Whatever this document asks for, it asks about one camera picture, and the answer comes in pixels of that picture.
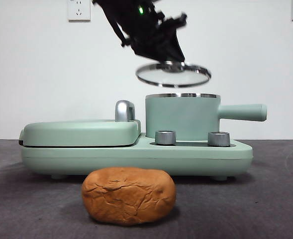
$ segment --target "appliance foot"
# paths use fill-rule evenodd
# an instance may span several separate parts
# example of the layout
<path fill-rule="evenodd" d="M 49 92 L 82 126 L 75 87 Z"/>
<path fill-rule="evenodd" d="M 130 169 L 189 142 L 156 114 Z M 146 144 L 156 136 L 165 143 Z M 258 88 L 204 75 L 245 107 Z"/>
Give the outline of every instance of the appliance foot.
<path fill-rule="evenodd" d="M 55 180 L 61 180 L 61 179 L 65 179 L 67 177 L 68 177 L 67 175 L 59 175 L 59 174 L 53 174 L 53 175 L 51 175 L 51 178 L 52 179 L 55 179 Z"/>
<path fill-rule="evenodd" d="M 212 176 L 210 178 L 215 181 L 226 181 L 227 180 L 227 176 Z"/>

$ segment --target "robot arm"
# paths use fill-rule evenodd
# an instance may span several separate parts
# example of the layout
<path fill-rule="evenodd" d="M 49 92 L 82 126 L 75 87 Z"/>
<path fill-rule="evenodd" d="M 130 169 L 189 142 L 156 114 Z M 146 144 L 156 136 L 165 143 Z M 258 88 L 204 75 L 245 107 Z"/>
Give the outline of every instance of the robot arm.
<path fill-rule="evenodd" d="M 154 0 L 93 0 L 100 5 L 122 46 L 131 45 L 134 53 L 160 62 L 184 62 L 176 29 L 186 25 L 186 14 L 165 19 L 155 12 Z M 119 28 L 129 36 L 126 39 Z"/>

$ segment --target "silver knob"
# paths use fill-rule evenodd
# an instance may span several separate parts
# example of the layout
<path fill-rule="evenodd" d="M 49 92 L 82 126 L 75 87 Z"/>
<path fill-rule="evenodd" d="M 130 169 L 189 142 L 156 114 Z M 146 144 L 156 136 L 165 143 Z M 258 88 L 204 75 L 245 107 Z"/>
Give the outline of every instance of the silver knob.
<path fill-rule="evenodd" d="M 176 133 L 171 130 L 160 130 L 155 132 L 155 143 L 159 145 L 176 144 Z"/>
<path fill-rule="evenodd" d="M 115 105 L 115 122 L 135 120 L 135 107 L 130 101 L 118 101 Z"/>
<path fill-rule="evenodd" d="M 230 146 L 230 136 L 227 132 L 208 133 L 208 145 L 217 147 Z"/>

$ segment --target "table surface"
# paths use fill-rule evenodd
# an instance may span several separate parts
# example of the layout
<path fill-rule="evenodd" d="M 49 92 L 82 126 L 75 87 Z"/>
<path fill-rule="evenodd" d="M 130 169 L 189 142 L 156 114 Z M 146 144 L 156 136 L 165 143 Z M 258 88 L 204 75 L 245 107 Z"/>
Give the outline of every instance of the table surface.
<path fill-rule="evenodd" d="M 55 181 L 25 168 L 17 140 L 0 140 L 0 239 L 293 238 L 293 140 L 240 140 L 248 172 L 226 182 L 173 177 L 176 205 L 133 227 L 101 224 L 82 203 L 85 176 Z"/>

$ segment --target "pot handle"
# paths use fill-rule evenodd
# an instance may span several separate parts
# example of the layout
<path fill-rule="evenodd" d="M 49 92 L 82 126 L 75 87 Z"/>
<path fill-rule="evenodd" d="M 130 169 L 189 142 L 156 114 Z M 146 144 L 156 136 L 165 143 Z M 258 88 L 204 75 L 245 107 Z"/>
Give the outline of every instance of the pot handle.
<path fill-rule="evenodd" d="M 263 104 L 219 106 L 218 116 L 220 119 L 229 120 L 265 121 L 267 106 Z"/>

